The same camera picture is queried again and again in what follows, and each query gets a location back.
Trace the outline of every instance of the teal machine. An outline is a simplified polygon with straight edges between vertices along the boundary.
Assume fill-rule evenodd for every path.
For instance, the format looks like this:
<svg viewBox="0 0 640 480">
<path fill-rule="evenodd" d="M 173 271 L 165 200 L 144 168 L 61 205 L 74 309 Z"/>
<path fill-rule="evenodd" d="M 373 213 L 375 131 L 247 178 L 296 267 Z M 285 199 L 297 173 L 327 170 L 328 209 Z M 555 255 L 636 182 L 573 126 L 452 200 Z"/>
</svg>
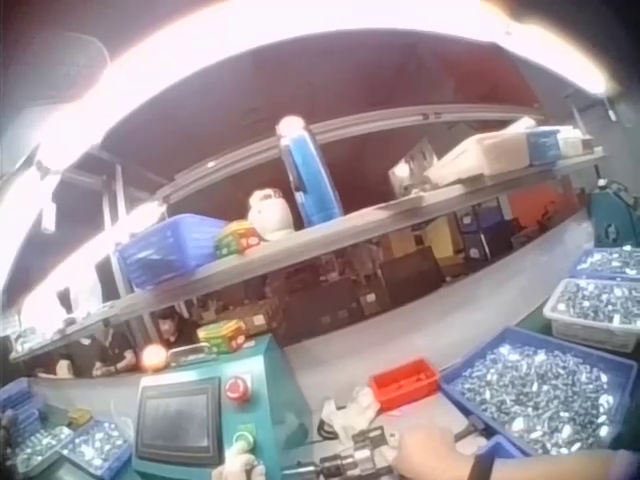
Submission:
<svg viewBox="0 0 640 480">
<path fill-rule="evenodd" d="M 267 480 L 309 461 L 311 411 L 271 336 L 230 355 L 140 382 L 133 468 L 143 479 L 210 480 L 225 451 L 249 439 Z"/>
<path fill-rule="evenodd" d="M 620 182 L 598 180 L 589 214 L 595 247 L 640 247 L 640 201 Z"/>
</svg>

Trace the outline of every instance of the shelf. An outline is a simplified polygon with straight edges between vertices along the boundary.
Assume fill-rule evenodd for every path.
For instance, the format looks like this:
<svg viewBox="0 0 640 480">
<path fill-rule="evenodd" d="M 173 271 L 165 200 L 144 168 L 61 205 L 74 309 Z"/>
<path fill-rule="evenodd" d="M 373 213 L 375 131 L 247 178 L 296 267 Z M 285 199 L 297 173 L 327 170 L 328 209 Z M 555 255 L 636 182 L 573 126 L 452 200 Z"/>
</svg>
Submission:
<svg viewBox="0 0 640 480">
<path fill-rule="evenodd" d="M 368 240 L 385 233 L 428 221 L 461 208 L 490 200 L 522 187 L 557 179 L 573 171 L 593 167 L 604 159 L 601 150 L 562 160 L 554 167 L 530 167 L 493 177 L 478 177 L 464 184 L 402 198 L 370 207 L 337 220 L 307 228 L 277 242 L 265 243 L 244 255 L 224 258 L 204 266 L 187 278 L 177 278 L 146 292 L 137 292 L 105 304 L 64 337 L 12 357 L 25 360 L 82 338 L 103 319 L 120 323 L 153 310 L 219 290 L 272 270 Z"/>
</svg>

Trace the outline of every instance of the wristwatch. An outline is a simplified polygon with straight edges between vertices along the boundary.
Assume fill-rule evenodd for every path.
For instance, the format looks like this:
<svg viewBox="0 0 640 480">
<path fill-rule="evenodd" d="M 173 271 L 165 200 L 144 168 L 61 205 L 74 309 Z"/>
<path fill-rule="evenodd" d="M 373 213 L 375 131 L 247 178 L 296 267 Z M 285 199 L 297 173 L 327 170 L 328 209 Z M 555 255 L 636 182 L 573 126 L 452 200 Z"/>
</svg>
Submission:
<svg viewBox="0 0 640 480">
<path fill-rule="evenodd" d="M 471 464 L 467 480 L 491 480 L 495 457 L 489 452 L 476 455 Z"/>
</svg>

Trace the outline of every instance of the glove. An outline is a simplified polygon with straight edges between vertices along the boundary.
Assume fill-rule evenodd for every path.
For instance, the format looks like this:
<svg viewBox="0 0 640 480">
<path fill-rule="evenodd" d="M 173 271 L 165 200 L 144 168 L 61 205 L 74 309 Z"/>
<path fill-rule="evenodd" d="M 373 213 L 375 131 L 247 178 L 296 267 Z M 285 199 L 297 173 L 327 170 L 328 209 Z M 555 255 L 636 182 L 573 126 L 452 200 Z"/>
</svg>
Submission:
<svg viewBox="0 0 640 480">
<path fill-rule="evenodd" d="M 225 455 L 224 465 L 211 473 L 211 480 L 266 480 L 264 465 L 249 453 L 244 442 L 234 444 Z"/>
</svg>

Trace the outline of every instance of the white plastic bin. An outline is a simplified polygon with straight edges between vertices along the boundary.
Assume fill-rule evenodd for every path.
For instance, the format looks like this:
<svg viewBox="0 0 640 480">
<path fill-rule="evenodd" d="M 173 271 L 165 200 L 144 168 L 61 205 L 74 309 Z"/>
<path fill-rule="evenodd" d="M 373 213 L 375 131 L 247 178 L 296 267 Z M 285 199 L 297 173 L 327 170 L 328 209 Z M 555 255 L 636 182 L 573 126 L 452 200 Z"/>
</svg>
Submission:
<svg viewBox="0 0 640 480">
<path fill-rule="evenodd" d="M 588 284 L 602 284 L 616 286 L 618 288 L 635 288 L 638 289 L 638 291 L 640 291 L 640 285 L 637 283 L 609 280 L 567 278 L 560 282 L 543 310 L 544 316 L 551 320 L 551 330 L 554 337 L 597 348 L 631 352 L 638 341 L 640 326 L 636 326 L 635 324 L 612 324 L 576 318 L 568 313 L 563 314 L 558 309 L 557 304 L 559 297 L 570 284 L 583 286 L 587 286 Z"/>
<path fill-rule="evenodd" d="M 447 185 L 476 175 L 496 175 L 529 166 L 527 132 L 482 133 L 467 138 L 436 162 L 427 176 Z"/>
</svg>

